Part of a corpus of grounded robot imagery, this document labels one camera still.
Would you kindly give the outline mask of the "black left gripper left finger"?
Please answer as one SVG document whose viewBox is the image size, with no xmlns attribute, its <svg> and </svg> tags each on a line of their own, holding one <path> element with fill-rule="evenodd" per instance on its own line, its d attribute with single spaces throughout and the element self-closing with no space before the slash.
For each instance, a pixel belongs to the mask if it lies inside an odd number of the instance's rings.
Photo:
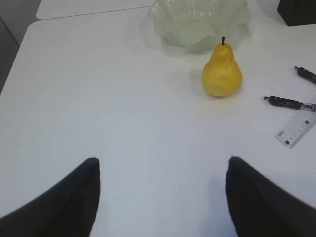
<svg viewBox="0 0 316 237">
<path fill-rule="evenodd" d="M 100 163 L 88 158 L 26 205 L 1 217 L 2 237 L 88 237 L 101 193 Z"/>
</svg>

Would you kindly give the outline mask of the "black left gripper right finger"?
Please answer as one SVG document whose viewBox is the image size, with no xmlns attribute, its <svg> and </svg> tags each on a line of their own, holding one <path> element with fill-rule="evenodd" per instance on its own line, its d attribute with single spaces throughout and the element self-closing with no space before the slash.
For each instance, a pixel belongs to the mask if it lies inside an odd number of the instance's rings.
<svg viewBox="0 0 316 237">
<path fill-rule="evenodd" d="M 228 161 L 225 191 L 239 237 L 314 237 L 316 210 L 239 157 Z"/>
</svg>

